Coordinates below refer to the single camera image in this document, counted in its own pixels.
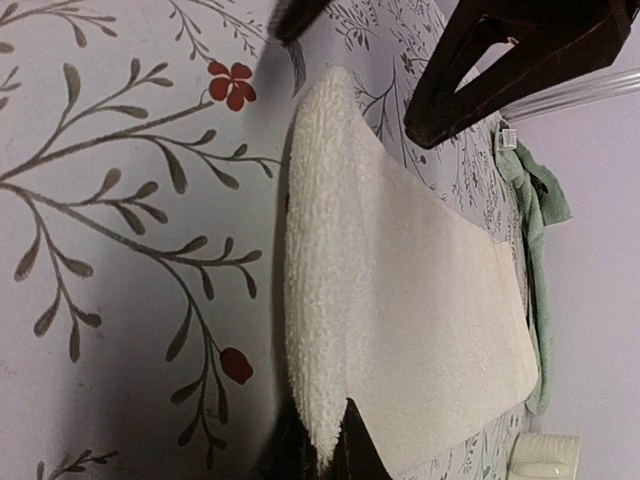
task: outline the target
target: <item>floral wallpaper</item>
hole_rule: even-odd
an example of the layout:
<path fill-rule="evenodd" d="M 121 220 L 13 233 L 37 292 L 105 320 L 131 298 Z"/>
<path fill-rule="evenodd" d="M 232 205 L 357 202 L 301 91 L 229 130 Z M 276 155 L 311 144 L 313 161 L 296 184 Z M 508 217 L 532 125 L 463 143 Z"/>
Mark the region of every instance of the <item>floral wallpaper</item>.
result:
<path fill-rule="evenodd" d="M 286 49 L 272 8 L 0 2 L 3 478 L 259 478 L 287 399 L 289 129 L 327 64 L 401 164 L 511 242 L 526 293 L 497 117 L 429 152 L 403 135 L 437 5 L 336 0 Z M 504 480 L 526 428 L 519 406 L 404 480 Z"/>

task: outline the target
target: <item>red flower bud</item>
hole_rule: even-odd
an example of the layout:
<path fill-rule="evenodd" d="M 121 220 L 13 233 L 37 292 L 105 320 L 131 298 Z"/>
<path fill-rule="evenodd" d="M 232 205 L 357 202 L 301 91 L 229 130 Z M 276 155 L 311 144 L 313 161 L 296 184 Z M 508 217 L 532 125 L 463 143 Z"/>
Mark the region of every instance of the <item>red flower bud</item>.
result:
<path fill-rule="evenodd" d="M 225 348 L 220 353 L 222 371 L 236 383 L 244 385 L 253 376 L 253 367 L 244 353 L 236 348 Z"/>

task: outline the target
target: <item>lavender wall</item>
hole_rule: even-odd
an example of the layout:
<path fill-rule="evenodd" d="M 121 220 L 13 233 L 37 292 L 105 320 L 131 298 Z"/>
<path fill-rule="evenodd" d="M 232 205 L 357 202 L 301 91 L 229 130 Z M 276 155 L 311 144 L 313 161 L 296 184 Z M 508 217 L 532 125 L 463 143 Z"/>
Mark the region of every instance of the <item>lavender wall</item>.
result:
<path fill-rule="evenodd" d="M 440 2 L 447 15 L 456 3 Z M 639 31 L 607 73 L 640 67 Z M 574 214 L 547 235 L 555 377 L 536 427 L 582 436 L 582 480 L 640 471 L 639 107 L 632 95 L 515 125 L 559 177 Z"/>

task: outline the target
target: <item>white towel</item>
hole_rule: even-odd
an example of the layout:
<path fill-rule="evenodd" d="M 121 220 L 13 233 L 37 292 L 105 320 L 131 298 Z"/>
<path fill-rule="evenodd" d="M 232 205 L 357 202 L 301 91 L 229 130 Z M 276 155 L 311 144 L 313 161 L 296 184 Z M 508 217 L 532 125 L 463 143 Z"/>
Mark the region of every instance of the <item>white towel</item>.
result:
<path fill-rule="evenodd" d="M 391 475 L 466 440 L 538 378 L 511 249 L 398 165 L 332 67 L 298 111 L 290 382 L 321 466 L 351 397 Z"/>

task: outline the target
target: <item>red flower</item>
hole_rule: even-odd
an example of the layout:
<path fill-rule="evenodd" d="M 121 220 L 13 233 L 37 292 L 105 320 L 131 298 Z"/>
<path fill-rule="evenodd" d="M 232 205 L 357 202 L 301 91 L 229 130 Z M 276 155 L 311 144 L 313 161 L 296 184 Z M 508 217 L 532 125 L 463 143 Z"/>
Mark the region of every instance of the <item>red flower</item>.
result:
<path fill-rule="evenodd" d="M 253 367 L 249 360 L 244 353 L 235 348 L 225 348 L 220 353 L 220 365 L 227 377 L 240 385 L 244 385 L 253 377 Z"/>
<path fill-rule="evenodd" d="M 252 77 L 251 69 L 241 63 L 234 63 L 231 71 L 219 62 L 212 62 L 207 69 L 214 78 L 209 84 L 211 98 L 221 102 L 227 100 L 227 106 L 239 112 L 247 102 L 255 102 L 256 91 L 246 82 Z"/>

